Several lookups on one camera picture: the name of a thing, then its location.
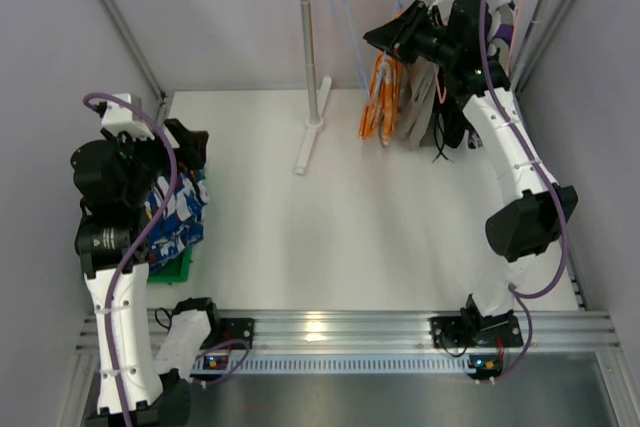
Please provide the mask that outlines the blue patterned trousers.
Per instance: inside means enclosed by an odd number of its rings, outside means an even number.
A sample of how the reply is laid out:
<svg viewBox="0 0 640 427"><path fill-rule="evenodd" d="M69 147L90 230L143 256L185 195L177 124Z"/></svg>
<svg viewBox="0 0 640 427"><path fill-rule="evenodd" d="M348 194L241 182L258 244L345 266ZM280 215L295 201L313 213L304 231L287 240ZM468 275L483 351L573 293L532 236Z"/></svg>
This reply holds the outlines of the blue patterned trousers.
<svg viewBox="0 0 640 427"><path fill-rule="evenodd" d="M178 173L177 184L160 220L149 234L149 266L155 272L204 239L204 210L209 203L203 169Z"/></svg>

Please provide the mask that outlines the light blue wire hanger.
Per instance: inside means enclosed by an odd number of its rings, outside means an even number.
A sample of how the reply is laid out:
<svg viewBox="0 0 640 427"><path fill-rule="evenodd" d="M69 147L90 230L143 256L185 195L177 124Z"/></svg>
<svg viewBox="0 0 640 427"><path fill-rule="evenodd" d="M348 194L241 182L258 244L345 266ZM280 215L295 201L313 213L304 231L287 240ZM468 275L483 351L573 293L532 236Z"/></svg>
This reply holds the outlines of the light blue wire hanger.
<svg viewBox="0 0 640 427"><path fill-rule="evenodd" d="M346 54L350 59L357 84L360 90L365 93L366 98L369 99L368 77L364 70L362 52L357 38L350 0L328 0L328 3L340 31L340 36Z"/></svg>

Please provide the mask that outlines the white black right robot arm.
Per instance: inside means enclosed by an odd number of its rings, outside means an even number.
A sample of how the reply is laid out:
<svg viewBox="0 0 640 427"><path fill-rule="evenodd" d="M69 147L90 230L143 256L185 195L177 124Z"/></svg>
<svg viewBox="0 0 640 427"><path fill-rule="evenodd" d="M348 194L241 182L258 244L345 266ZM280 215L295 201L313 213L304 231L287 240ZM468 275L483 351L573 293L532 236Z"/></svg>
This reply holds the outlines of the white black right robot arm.
<svg viewBox="0 0 640 427"><path fill-rule="evenodd" d="M522 125L500 53L490 47L494 21L484 0L453 0L447 14L416 0L363 36L406 66L424 59L438 67L445 113L479 136L500 187L502 206L484 232L503 265L483 276L459 314L433 319L441 349L523 345L514 314L525 297L518 287L537 257L564 241L578 203L575 188L558 183Z"/></svg>

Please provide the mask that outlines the orange white trousers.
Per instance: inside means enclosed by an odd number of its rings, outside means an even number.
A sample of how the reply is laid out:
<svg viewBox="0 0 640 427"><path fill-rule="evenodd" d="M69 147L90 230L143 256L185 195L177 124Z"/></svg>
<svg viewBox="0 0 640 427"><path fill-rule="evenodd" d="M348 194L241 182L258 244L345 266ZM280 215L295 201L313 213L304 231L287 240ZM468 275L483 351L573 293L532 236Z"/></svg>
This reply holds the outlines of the orange white trousers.
<svg viewBox="0 0 640 427"><path fill-rule="evenodd" d="M385 53L377 55L359 124L361 140L377 137L383 147L390 144L400 110L404 70L400 61Z"/></svg>

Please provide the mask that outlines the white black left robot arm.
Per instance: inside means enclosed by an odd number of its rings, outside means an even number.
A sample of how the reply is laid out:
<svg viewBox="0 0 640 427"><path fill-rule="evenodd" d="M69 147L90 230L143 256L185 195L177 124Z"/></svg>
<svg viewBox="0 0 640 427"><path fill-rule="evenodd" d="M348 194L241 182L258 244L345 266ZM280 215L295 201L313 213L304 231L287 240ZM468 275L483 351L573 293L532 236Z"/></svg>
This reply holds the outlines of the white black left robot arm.
<svg viewBox="0 0 640 427"><path fill-rule="evenodd" d="M220 330L212 299L188 298L170 314L168 335L151 349L149 274L204 237L206 131L164 123L176 140L177 183L155 136L106 133L78 148L70 163L81 193L75 239L90 292L100 349L100 393L88 426L184 426L191 412L188 378L199 351Z"/></svg>

